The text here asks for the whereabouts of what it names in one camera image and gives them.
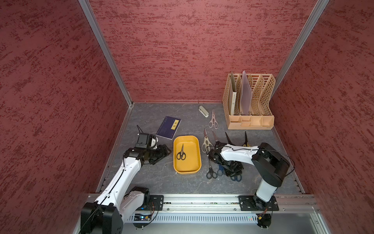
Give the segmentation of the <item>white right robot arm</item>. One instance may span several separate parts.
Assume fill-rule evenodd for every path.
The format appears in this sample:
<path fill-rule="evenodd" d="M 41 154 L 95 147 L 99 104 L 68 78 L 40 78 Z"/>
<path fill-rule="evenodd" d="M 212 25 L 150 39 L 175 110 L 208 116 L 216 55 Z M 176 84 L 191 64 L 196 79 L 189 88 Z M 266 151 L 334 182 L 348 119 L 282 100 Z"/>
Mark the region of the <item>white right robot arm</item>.
<path fill-rule="evenodd" d="M 253 147 L 227 144 L 219 154 L 225 161 L 247 163 L 257 169 L 262 180 L 254 200 L 261 205 L 269 203 L 276 190 L 281 187 L 290 167 L 286 157 L 268 143 Z"/>

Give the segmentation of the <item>cream handled kitchen scissors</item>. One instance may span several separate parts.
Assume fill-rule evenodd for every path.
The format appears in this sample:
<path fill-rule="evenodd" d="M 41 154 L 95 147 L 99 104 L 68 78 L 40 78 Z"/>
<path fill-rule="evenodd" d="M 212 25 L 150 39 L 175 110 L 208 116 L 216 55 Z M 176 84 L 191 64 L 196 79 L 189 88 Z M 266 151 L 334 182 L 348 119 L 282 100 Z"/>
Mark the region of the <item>cream handled kitchen scissors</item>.
<path fill-rule="evenodd" d="M 214 149 L 214 146 L 209 141 L 209 138 L 208 138 L 208 135 L 207 135 L 207 131 L 206 131 L 206 129 L 204 129 L 204 141 L 203 141 L 201 150 L 203 151 L 203 153 L 206 153 L 208 155 L 209 151 L 213 150 L 213 149 Z"/>

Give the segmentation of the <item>pink handled scissors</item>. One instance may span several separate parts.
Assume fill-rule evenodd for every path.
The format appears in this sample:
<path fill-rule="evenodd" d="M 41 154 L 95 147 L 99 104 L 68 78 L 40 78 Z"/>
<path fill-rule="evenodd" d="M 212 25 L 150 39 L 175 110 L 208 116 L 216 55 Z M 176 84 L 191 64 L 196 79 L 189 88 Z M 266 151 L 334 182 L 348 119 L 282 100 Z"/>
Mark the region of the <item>pink handled scissors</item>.
<path fill-rule="evenodd" d="M 209 121 L 208 126 L 209 126 L 209 128 L 214 128 L 214 129 L 218 129 L 218 127 L 219 127 L 219 124 L 216 120 L 214 109 L 212 109 L 211 120 Z"/>

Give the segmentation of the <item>small grey handled scissors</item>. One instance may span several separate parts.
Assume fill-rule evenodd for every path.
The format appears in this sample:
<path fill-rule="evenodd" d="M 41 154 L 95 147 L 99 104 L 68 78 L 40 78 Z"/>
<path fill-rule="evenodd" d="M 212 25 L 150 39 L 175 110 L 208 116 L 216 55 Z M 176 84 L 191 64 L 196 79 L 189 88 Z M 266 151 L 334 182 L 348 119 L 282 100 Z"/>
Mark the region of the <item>small grey handled scissors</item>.
<path fill-rule="evenodd" d="M 208 172 L 206 174 L 206 178 L 207 179 L 212 179 L 212 178 L 216 179 L 218 177 L 218 174 L 213 170 L 210 160 L 208 161 L 208 165 L 209 165 L 209 168 L 208 168 Z"/>

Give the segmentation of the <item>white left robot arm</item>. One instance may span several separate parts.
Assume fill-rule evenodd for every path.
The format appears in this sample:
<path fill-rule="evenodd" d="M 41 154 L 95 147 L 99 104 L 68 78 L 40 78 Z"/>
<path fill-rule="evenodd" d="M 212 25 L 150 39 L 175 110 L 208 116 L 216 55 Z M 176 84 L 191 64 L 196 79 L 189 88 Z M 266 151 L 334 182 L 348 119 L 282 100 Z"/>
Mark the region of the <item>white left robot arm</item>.
<path fill-rule="evenodd" d="M 137 209 L 150 211 L 146 218 L 152 223 L 163 208 L 163 196 L 152 198 L 148 188 L 130 186 L 135 175 L 145 165 L 154 165 L 171 154 L 166 145 L 150 148 L 130 148 L 124 155 L 122 164 L 107 188 L 94 202 L 87 202 L 81 210 L 81 234 L 120 234 L 124 222 Z"/>

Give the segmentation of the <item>yellow and black scissors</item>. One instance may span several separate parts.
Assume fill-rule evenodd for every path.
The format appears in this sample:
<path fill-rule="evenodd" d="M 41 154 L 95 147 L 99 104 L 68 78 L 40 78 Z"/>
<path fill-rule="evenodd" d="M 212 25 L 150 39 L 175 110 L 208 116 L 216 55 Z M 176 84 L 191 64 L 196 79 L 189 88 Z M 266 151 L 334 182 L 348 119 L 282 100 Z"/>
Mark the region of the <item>yellow and black scissors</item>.
<path fill-rule="evenodd" d="M 243 146 L 244 147 L 250 147 L 250 145 L 248 143 L 248 137 L 247 137 L 246 131 L 244 132 L 244 143 L 243 143 Z"/>

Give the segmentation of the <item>small black handled scissors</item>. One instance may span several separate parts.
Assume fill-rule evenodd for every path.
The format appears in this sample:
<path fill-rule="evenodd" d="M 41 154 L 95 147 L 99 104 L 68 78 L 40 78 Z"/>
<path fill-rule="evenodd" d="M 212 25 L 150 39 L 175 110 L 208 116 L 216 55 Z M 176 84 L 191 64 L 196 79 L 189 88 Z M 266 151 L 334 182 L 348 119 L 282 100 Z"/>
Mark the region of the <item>small black handled scissors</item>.
<path fill-rule="evenodd" d="M 176 159 L 177 160 L 185 160 L 186 158 L 187 158 L 187 155 L 184 152 L 184 144 L 182 144 L 181 151 L 177 153 Z"/>

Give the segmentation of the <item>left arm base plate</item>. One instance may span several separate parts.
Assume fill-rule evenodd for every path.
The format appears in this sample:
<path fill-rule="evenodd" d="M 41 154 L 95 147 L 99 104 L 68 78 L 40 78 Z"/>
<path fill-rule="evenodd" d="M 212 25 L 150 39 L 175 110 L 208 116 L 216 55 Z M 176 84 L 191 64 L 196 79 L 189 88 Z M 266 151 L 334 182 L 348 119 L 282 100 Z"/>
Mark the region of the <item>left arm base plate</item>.
<path fill-rule="evenodd" d="M 145 203 L 138 207 L 136 211 L 153 211 L 155 208 L 162 210 L 164 196 L 163 195 L 148 195 L 149 198 L 146 198 Z"/>

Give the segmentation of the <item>blue handled scissors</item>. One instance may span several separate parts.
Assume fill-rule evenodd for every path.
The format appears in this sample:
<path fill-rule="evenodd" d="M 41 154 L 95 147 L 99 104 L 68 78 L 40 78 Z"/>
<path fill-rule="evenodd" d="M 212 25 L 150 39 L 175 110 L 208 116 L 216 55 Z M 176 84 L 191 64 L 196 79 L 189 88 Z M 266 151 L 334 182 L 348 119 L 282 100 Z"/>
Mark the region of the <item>blue handled scissors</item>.
<path fill-rule="evenodd" d="M 224 169 L 223 165 L 219 164 L 219 169 L 217 170 L 217 175 L 218 176 L 223 176 L 225 174 L 226 173 L 225 173 L 225 169 Z"/>

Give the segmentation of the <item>yellow plastic storage box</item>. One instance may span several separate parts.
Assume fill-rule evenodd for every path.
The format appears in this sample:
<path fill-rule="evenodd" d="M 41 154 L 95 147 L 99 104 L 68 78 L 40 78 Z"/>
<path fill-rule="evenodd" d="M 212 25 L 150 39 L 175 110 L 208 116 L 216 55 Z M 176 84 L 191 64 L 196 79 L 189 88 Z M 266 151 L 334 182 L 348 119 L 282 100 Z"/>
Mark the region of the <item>yellow plastic storage box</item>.
<path fill-rule="evenodd" d="M 185 160 L 177 160 L 176 155 L 184 144 Z M 190 175 L 199 172 L 202 167 L 200 145 L 198 138 L 192 135 L 178 136 L 173 143 L 173 166 L 177 173 Z"/>

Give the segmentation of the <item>small teal handled scissors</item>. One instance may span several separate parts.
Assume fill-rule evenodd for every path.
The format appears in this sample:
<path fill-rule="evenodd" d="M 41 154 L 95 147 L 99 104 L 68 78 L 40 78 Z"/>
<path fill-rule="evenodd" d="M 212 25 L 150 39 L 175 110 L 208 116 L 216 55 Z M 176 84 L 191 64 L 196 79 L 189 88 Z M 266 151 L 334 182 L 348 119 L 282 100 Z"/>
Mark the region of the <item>small teal handled scissors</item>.
<path fill-rule="evenodd" d="M 240 173 L 240 174 L 238 174 L 238 173 L 236 173 L 236 174 L 232 174 L 232 175 L 230 175 L 229 177 L 230 177 L 230 179 L 231 179 L 232 181 L 235 181 L 235 182 L 240 182 L 240 181 L 242 181 L 242 174 L 241 174 L 241 173 Z"/>

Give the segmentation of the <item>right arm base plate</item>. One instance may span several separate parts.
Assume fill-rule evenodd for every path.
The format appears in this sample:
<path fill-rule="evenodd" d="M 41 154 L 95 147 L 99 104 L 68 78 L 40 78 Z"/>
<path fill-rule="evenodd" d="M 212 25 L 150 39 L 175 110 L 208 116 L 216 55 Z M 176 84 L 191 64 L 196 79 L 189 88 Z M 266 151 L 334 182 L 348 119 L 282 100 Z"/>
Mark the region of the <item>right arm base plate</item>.
<path fill-rule="evenodd" d="M 279 211 L 279 206 L 275 196 L 269 202 L 265 202 L 257 196 L 238 196 L 241 211 Z"/>

